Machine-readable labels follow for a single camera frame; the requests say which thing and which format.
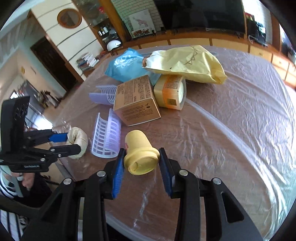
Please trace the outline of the black flat television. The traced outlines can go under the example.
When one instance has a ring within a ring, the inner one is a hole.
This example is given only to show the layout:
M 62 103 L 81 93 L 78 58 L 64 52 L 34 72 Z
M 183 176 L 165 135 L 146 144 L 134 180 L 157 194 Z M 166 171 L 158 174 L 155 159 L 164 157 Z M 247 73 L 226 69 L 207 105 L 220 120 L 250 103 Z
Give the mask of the black flat television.
M 154 1 L 166 30 L 208 28 L 245 32 L 242 1 Z

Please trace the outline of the orange labelled cream jar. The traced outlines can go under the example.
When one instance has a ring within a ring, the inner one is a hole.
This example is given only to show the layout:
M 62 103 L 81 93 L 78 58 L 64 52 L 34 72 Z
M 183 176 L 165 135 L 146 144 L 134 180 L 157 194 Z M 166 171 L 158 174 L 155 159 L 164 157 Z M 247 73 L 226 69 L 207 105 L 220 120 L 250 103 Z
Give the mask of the orange labelled cream jar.
M 154 86 L 154 97 L 163 108 L 182 110 L 187 94 L 183 76 L 161 75 Z

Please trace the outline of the black coffee machine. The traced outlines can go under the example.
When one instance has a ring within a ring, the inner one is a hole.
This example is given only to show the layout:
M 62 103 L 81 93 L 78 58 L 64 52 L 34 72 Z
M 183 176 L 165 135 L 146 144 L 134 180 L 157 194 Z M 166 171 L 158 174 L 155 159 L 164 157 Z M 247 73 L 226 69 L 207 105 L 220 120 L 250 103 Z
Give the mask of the black coffee machine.
M 258 44 L 261 44 L 263 46 L 267 46 L 266 43 L 266 28 L 256 22 L 252 21 L 250 19 L 247 19 L 247 34 L 248 34 L 248 39 L 250 42 L 257 42 Z

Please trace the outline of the purple hair roller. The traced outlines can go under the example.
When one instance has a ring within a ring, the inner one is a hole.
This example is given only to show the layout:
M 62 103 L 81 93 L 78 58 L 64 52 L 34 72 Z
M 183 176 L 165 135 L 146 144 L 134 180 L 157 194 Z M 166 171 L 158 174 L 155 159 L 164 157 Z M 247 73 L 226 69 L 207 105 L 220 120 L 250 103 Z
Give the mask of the purple hair roller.
M 99 92 L 89 93 L 91 101 L 97 104 L 114 105 L 117 86 L 100 85 L 96 87 Z
M 108 119 L 98 113 L 94 128 L 91 153 L 99 158 L 111 159 L 118 156 L 120 150 L 121 120 L 109 109 Z

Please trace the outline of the round wall picture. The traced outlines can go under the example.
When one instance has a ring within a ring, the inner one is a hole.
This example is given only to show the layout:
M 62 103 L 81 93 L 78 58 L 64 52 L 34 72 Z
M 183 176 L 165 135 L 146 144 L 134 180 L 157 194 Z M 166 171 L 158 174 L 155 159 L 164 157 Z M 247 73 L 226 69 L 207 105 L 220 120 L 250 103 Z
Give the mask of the round wall picture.
M 58 13 L 57 21 L 64 28 L 73 29 L 82 23 L 82 17 L 75 9 L 63 9 Z

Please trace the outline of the white helmet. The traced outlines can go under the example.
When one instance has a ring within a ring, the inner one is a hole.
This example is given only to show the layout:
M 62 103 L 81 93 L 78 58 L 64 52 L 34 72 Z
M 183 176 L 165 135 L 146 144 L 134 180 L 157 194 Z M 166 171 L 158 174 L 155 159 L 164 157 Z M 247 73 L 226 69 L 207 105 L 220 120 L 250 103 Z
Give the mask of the white helmet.
M 119 40 L 112 40 L 112 41 L 108 42 L 108 44 L 107 44 L 107 50 L 108 51 L 112 51 L 113 49 L 116 49 L 116 48 L 120 47 L 121 44 L 122 43 Z

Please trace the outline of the stack of books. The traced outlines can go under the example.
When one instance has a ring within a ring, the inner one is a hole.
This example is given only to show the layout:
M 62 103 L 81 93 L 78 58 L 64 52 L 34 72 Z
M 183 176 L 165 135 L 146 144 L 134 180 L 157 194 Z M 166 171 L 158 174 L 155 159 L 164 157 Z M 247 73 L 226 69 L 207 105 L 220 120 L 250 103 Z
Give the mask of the stack of books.
M 98 62 L 99 59 L 88 52 L 76 60 L 77 66 L 82 72 L 93 68 Z

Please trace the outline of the brown cardboard box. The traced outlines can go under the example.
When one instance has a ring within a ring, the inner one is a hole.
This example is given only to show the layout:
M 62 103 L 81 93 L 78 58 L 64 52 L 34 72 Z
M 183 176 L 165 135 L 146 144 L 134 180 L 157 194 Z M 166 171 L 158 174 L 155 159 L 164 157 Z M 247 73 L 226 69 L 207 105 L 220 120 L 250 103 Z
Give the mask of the brown cardboard box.
M 148 75 L 117 86 L 113 111 L 126 126 L 161 118 Z

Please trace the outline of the yellow paper bag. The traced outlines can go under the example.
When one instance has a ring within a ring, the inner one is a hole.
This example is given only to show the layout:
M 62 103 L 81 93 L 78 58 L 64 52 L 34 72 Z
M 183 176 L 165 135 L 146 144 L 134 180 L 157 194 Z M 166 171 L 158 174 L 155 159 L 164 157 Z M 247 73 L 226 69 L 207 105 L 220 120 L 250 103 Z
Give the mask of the yellow paper bag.
M 153 73 L 182 76 L 199 83 L 223 84 L 227 79 L 218 59 L 200 45 L 153 51 L 142 66 Z

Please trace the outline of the wooden TV cabinet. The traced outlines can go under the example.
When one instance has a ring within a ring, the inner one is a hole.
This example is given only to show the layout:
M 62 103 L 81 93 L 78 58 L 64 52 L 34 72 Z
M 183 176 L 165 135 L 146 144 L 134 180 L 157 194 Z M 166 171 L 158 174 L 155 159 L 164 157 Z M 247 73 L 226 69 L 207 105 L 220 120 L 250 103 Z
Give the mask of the wooden TV cabinet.
M 215 32 L 160 32 L 147 37 L 140 37 L 122 44 L 114 50 L 121 54 L 127 48 L 144 49 L 168 45 L 203 45 L 216 46 L 246 52 L 269 61 L 280 75 L 284 83 L 295 89 L 295 65 L 272 45 L 262 46 L 250 38 L 240 38 L 237 35 Z

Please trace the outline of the yellow paper cup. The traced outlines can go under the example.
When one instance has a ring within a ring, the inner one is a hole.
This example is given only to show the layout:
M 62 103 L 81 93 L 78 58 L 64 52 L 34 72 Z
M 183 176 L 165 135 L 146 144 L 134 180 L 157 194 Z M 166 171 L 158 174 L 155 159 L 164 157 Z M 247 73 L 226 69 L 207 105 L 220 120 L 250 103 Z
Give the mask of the yellow paper cup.
M 125 147 L 124 167 L 132 175 L 147 174 L 158 165 L 160 153 L 142 131 L 133 130 L 127 133 Z

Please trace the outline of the blue plastic bag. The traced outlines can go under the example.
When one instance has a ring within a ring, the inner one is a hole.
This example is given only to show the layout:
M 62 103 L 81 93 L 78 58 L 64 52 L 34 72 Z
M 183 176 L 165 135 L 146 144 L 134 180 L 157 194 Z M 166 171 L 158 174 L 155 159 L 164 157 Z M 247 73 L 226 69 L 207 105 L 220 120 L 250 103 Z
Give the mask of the blue plastic bag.
M 109 62 L 105 75 L 120 82 L 127 82 L 147 75 L 154 86 L 161 74 L 146 70 L 142 66 L 143 59 L 144 57 L 138 51 L 128 48 L 122 55 Z

